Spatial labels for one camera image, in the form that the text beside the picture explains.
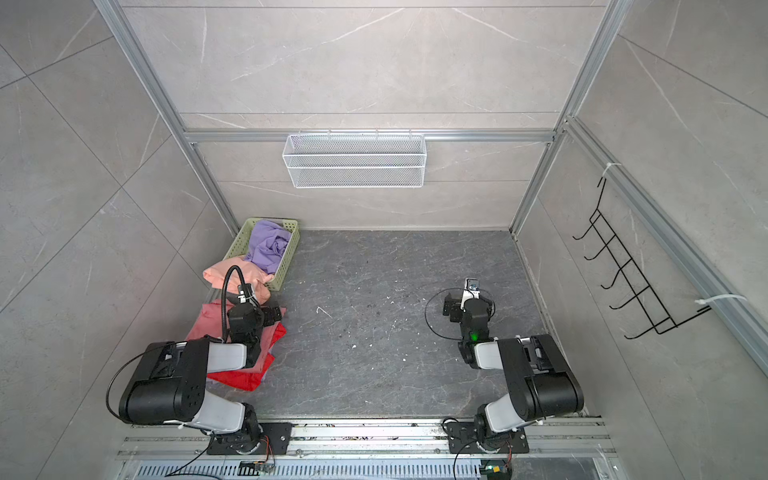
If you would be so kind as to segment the salmon pink printed t-shirt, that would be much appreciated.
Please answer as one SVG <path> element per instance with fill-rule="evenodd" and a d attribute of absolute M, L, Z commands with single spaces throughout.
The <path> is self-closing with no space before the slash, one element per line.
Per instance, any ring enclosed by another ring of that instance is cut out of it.
<path fill-rule="evenodd" d="M 267 274 L 257 265 L 246 261 L 244 256 L 233 257 L 222 260 L 203 271 L 203 278 L 210 283 L 212 288 L 221 290 L 224 286 L 226 273 L 233 266 L 237 266 L 242 273 L 244 282 L 251 285 L 256 300 L 264 304 L 271 298 L 271 292 L 267 288 L 267 283 L 274 279 L 273 274 Z M 237 294 L 241 284 L 241 277 L 237 272 L 233 272 L 229 277 L 227 292 Z"/>

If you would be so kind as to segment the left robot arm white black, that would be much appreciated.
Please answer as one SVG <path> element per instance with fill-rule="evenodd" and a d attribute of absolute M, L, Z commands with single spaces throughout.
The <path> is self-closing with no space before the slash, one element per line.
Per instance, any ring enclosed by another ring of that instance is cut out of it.
<path fill-rule="evenodd" d="M 130 425 L 177 425 L 207 434 L 213 455 L 251 454 L 268 435 L 255 408 L 207 390 L 208 381 L 255 390 L 271 366 L 271 349 L 285 334 L 283 309 L 257 301 L 243 285 L 236 304 L 217 301 L 223 329 L 202 311 L 188 339 L 155 342 L 133 358 L 136 368 L 109 412 Z"/>

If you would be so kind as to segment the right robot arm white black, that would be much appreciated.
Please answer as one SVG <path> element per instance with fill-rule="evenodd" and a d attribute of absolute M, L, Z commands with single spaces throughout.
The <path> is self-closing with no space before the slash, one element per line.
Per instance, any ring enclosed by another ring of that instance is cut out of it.
<path fill-rule="evenodd" d="M 459 325 L 462 359 L 476 370 L 501 371 L 506 382 L 507 393 L 481 406 L 474 418 L 474 438 L 484 449 L 540 420 L 578 413 L 585 403 L 553 337 L 495 338 L 490 332 L 495 313 L 495 302 L 475 278 L 467 278 L 457 296 L 446 291 L 442 314 Z"/>

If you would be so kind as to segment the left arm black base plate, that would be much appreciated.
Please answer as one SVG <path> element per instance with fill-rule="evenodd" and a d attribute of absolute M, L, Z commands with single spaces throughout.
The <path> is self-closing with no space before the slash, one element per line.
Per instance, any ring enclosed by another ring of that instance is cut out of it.
<path fill-rule="evenodd" d="M 285 455 L 291 438 L 291 423 L 261 423 L 252 428 L 245 425 L 239 431 L 216 434 L 207 454 L 224 455 Z"/>

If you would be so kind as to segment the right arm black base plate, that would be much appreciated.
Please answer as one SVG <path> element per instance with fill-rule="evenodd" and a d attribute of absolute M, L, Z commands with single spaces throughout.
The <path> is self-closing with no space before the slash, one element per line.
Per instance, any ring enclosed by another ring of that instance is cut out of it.
<path fill-rule="evenodd" d="M 451 454 L 527 454 L 530 452 L 523 430 L 483 436 L 473 422 L 445 419 L 441 429 L 448 439 Z"/>

